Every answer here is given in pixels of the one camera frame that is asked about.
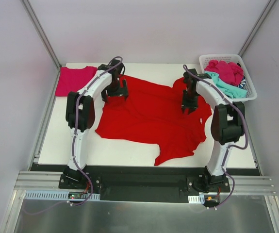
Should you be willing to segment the red t shirt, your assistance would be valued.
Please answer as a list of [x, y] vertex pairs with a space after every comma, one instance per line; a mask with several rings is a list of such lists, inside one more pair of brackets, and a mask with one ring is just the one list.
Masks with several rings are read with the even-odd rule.
[[124, 76], [129, 96], [111, 97], [95, 132], [106, 139], [124, 139], [138, 143], [157, 144], [160, 153], [154, 164], [194, 155], [206, 140], [205, 123], [212, 110], [203, 97], [198, 108], [186, 113], [181, 109], [186, 89], [183, 79], [172, 87]]

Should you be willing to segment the white plastic basket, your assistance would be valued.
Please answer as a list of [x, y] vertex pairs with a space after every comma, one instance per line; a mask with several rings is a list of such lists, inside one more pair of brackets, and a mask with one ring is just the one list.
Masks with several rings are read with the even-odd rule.
[[246, 77], [246, 85], [244, 86], [243, 89], [247, 91], [247, 95], [246, 95], [245, 98], [242, 98], [242, 99], [232, 99], [232, 98], [230, 98], [232, 101], [234, 101], [234, 102], [238, 102], [238, 101], [245, 102], [245, 101], [248, 101], [248, 100], [256, 99], [256, 97], [257, 97], [256, 90], [255, 90], [254, 85], [252, 83], [252, 80], [251, 80], [251, 78], [249, 76], [249, 73], [248, 73], [248, 71], [247, 71], [247, 69], [246, 69], [246, 67], [244, 65], [244, 62], [243, 62], [242, 58], [239, 55], [237, 55], [237, 54], [208, 54], [208, 55], [201, 55], [199, 57], [199, 64], [200, 64], [202, 73], [205, 72], [204, 69], [206, 68], [206, 66], [208, 65], [208, 63], [211, 60], [225, 61], [226, 63], [234, 62], [234, 63], [236, 63], [237, 65], [239, 65], [243, 69], [244, 76]]

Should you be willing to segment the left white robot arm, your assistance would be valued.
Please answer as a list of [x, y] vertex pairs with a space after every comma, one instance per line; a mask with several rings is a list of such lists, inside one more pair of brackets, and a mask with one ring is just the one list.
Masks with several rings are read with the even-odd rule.
[[83, 171], [87, 160], [87, 143], [90, 129], [95, 123], [96, 97], [107, 103], [109, 97], [129, 96], [126, 80], [120, 77], [125, 72], [123, 58], [114, 57], [108, 64], [101, 64], [93, 78], [79, 91], [70, 92], [66, 102], [66, 121], [71, 134], [71, 156], [63, 172], [71, 185], [81, 189], [89, 180]]

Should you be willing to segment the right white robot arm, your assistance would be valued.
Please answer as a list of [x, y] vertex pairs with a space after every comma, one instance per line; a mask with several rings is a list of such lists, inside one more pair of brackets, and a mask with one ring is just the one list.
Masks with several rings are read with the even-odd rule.
[[236, 142], [245, 135], [247, 130], [245, 120], [245, 106], [239, 102], [232, 102], [214, 84], [208, 74], [194, 74], [192, 69], [183, 65], [185, 70], [183, 82], [186, 89], [182, 92], [181, 109], [192, 113], [198, 109], [198, 98], [204, 100], [213, 109], [211, 135], [214, 139], [213, 151], [204, 167], [201, 177], [192, 182], [192, 187], [199, 192], [209, 193], [221, 187], [226, 182], [227, 162], [232, 148], [244, 150], [248, 146], [248, 136], [245, 145], [240, 147]]

